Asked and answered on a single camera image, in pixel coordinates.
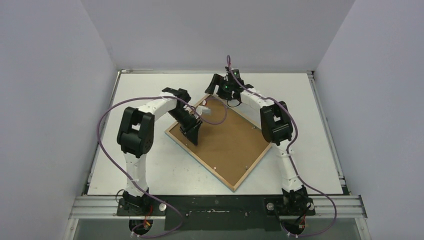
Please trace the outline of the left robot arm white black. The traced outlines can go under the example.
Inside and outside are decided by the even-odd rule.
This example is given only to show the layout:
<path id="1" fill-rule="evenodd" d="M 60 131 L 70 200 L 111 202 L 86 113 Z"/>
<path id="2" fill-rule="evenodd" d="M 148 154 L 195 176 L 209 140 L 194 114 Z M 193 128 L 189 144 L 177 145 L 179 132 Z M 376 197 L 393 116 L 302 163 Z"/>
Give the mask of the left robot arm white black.
<path id="1" fill-rule="evenodd" d="M 147 195 L 146 161 L 154 143 L 156 120 L 170 114 L 179 123 L 184 137 L 192 144 L 198 144 L 202 121 L 185 109 L 190 100 L 187 90 L 166 87 L 159 98 L 123 111 L 117 143 L 124 154 L 129 177 L 122 197 L 136 215 L 144 215 L 152 203 L 152 198 Z"/>

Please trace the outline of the aluminium rail front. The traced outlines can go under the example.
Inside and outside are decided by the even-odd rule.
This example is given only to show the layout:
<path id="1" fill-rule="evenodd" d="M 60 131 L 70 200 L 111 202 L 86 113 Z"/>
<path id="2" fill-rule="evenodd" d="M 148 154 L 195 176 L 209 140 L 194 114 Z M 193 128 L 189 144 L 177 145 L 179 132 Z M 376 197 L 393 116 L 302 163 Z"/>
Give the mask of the aluminium rail front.
<path id="1" fill-rule="evenodd" d="M 331 218 L 334 208 L 322 195 L 313 195 L 315 218 Z M 360 195 L 332 195 L 338 218 L 367 218 L 365 206 Z M 71 208 L 71 219 L 141 219 L 142 216 L 117 215 L 118 203 L 114 196 L 78 196 Z"/>

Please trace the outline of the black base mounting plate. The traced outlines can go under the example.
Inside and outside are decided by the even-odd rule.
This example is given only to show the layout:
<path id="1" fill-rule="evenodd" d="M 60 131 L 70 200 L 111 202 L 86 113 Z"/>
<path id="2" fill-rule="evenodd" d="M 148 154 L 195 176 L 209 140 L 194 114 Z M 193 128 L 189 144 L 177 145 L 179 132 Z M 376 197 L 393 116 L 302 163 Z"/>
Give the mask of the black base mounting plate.
<path id="1" fill-rule="evenodd" d="M 159 195 L 163 202 L 151 198 L 141 207 L 123 198 L 116 215 L 129 217 L 131 227 L 149 230 L 155 220 L 164 221 L 164 230 L 179 231 L 243 231 L 262 229 L 280 231 L 281 226 L 300 224 L 304 216 L 314 216 L 311 198 L 296 197 L 290 202 L 280 195 Z"/>

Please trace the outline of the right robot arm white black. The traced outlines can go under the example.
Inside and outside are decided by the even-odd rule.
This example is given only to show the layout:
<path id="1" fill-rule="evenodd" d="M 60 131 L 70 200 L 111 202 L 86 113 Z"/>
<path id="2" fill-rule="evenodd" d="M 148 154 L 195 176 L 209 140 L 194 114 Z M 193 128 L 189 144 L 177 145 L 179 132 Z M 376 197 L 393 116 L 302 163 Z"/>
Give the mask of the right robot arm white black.
<path id="1" fill-rule="evenodd" d="M 304 215 L 310 210 L 312 203 L 305 185 L 299 179 L 290 153 L 289 144 L 294 127 L 286 103 L 263 96 L 252 85 L 244 83 L 238 69 L 229 67 L 226 68 L 226 75 L 213 75 L 205 93 L 217 95 L 226 101 L 237 100 L 259 113 L 262 136 L 278 153 L 283 210 L 292 216 Z"/>

